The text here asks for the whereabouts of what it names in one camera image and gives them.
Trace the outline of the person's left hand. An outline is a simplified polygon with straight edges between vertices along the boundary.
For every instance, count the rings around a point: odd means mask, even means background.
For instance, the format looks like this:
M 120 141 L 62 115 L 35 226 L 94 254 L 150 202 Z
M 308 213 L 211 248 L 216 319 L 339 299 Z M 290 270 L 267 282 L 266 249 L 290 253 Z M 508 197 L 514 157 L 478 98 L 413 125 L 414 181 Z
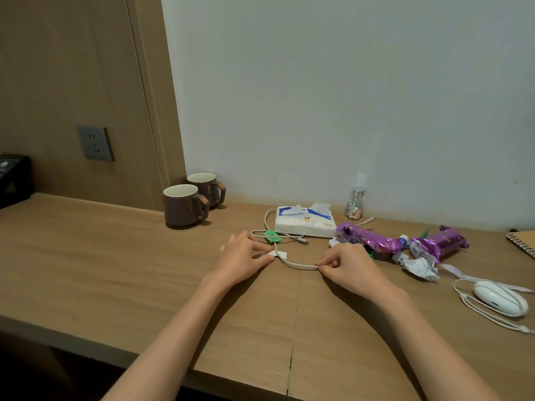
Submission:
M 216 266 L 203 278 L 202 286 L 216 290 L 231 289 L 259 271 L 252 269 L 253 257 L 270 255 L 271 250 L 269 244 L 259 242 L 246 230 L 231 235 L 221 246 Z

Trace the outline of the person's right hand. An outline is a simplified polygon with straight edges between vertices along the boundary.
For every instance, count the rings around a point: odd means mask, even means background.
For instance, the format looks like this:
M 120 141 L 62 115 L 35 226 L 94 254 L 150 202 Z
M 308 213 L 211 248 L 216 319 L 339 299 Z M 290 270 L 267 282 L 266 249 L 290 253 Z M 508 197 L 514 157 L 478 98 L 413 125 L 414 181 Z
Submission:
M 340 243 L 328 249 L 316 266 L 337 267 L 337 276 L 325 276 L 344 289 L 372 303 L 389 304 L 408 297 L 378 268 L 361 244 Z

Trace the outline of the person's left forearm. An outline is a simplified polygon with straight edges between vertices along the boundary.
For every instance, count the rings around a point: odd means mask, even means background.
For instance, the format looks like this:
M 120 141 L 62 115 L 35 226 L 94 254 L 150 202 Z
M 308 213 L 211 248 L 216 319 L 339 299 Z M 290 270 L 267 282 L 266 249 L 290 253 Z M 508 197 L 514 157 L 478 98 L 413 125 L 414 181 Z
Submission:
M 215 273 L 205 277 L 101 401 L 174 401 L 211 317 L 233 285 Z

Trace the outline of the person's right forearm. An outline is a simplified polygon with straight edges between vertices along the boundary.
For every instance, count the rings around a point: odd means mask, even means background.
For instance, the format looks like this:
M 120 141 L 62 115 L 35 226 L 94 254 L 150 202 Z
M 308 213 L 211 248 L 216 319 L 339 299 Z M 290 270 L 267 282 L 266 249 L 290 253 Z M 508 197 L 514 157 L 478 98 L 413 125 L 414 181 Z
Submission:
M 500 401 L 397 287 L 373 300 L 389 321 L 427 401 Z

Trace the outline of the crumpled purple foil wrapper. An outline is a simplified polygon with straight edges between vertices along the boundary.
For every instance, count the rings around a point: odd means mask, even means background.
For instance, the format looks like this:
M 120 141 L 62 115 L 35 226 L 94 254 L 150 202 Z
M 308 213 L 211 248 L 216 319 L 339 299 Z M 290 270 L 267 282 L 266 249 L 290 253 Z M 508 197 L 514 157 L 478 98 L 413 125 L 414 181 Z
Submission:
M 367 246 L 374 253 L 392 256 L 395 253 L 405 250 L 397 238 L 378 235 L 371 230 L 367 230 L 351 222 L 340 224 L 336 228 L 335 233 L 346 242 Z

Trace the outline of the white tissue pack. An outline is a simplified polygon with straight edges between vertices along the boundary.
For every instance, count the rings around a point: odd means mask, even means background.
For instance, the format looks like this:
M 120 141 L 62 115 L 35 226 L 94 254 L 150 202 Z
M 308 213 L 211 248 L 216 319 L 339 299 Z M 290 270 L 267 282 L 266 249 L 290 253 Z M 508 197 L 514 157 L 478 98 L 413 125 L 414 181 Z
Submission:
M 311 207 L 278 207 L 274 230 L 288 235 L 331 239 L 335 236 L 337 225 L 330 207 L 326 203 L 314 203 Z

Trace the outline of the small glass bottle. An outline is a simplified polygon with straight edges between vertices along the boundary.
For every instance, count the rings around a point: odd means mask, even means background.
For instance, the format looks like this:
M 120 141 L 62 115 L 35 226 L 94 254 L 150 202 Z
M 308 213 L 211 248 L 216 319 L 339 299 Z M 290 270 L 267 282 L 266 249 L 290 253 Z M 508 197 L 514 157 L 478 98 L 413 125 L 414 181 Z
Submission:
M 363 197 L 365 190 L 362 187 L 353 187 L 346 203 L 344 215 L 352 221 L 358 221 L 363 215 Z

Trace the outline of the crumpled white paper receipt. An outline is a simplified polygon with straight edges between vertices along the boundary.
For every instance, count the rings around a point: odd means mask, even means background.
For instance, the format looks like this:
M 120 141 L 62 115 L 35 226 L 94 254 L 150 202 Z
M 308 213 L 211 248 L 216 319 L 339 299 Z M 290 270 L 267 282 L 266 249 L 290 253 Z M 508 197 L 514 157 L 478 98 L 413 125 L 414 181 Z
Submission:
M 395 263 L 400 265 L 402 269 L 411 273 L 413 276 L 431 282 L 440 279 L 434 257 L 424 251 L 418 240 L 411 240 L 409 243 L 409 251 L 411 252 L 412 258 L 400 251 L 395 253 L 392 256 L 392 259 Z

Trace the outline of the brown ceramic mug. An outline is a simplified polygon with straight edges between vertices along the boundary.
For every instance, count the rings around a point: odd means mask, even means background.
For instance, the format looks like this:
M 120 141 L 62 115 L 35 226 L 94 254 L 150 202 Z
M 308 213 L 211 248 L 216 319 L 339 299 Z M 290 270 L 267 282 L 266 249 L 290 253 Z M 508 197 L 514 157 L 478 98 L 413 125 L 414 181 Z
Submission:
M 187 181 L 198 188 L 198 192 L 204 195 L 210 203 L 210 207 L 217 207 L 225 202 L 226 187 L 218 181 L 215 174 L 191 174 L 187 176 Z
M 193 184 L 177 184 L 163 190 L 167 227 L 188 228 L 207 220 L 210 202 Z

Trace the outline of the purple foil snack packet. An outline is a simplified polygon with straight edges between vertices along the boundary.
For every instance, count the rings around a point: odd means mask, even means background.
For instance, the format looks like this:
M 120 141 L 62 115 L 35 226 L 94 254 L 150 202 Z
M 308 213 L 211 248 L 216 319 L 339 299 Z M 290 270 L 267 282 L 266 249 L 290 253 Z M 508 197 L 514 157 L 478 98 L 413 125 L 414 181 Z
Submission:
M 409 244 L 409 250 L 415 258 L 424 258 L 434 264 L 440 264 L 451 254 L 469 247 L 464 236 L 454 228 L 443 225 L 439 227 L 438 233 L 425 238 L 412 238 Z

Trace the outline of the white paper strip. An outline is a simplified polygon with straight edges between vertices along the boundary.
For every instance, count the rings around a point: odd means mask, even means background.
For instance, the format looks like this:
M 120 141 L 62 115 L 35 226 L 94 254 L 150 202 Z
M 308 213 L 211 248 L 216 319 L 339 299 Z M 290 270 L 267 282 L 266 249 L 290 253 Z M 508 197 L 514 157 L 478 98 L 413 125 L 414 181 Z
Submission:
M 458 280 L 464 280 L 464 281 L 470 281 L 470 282 L 478 282 L 478 281 L 488 281 L 488 282 L 492 282 L 502 288 L 507 288 L 507 289 L 510 289 L 510 290 L 514 290 L 514 291 L 518 291 L 518 292 L 524 292 L 524 293 L 527 293 L 527 294 L 535 294 L 535 290 L 531 290 L 531 289 L 528 289 L 528 288 L 525 288 L 525 287 L 519 287 L 519 286 L 516 286 L 516 285 L 510 285 L 510 284 L 505 284 L 505 283 L 500 283 L 500 282 L 494 282 L 492 280 L 488 280 L 488 279 L 485 279 L 485 278 L 478 278 L 478 277 L 473 277 L 473 276 L 469 276 L 469 275 L 465 275 L 463 274 L 459 269 L 457 269 L 456 267 L 452 266 L 452 265 L 449 265 L 449 264 L 446 264 L 446 263 L 441 263 L 440 264 L 440 267 L 442 269 L 444 269 L 445 271 L 447 271 L 448 273 L 450 273 L 451 275 L 455 276 Z

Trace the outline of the spiral notebook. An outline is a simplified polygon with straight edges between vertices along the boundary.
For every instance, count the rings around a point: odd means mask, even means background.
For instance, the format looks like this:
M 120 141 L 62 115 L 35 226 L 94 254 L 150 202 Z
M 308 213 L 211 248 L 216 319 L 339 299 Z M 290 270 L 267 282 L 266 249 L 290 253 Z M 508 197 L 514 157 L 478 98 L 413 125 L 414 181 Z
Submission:
M 514 231 L 505 237 L 535 260 L 535 230 Z

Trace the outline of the black box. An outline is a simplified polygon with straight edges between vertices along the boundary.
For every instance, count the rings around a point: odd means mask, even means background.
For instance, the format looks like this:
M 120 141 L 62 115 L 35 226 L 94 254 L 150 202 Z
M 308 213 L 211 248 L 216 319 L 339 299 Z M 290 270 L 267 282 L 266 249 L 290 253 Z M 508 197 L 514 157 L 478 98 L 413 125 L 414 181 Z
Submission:
M 29 200 L 34 193 L 30 157 L 0 153 L 0 209 Z

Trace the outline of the grey wall socket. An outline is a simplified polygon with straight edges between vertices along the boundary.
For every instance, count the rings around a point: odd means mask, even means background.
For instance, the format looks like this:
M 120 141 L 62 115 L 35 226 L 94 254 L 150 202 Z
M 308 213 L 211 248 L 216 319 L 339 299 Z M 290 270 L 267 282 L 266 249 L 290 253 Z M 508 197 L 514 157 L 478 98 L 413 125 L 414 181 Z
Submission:
M 105 127 L 76 125 L 81 149 L 86 159 L 113 162 L 115 158 Z

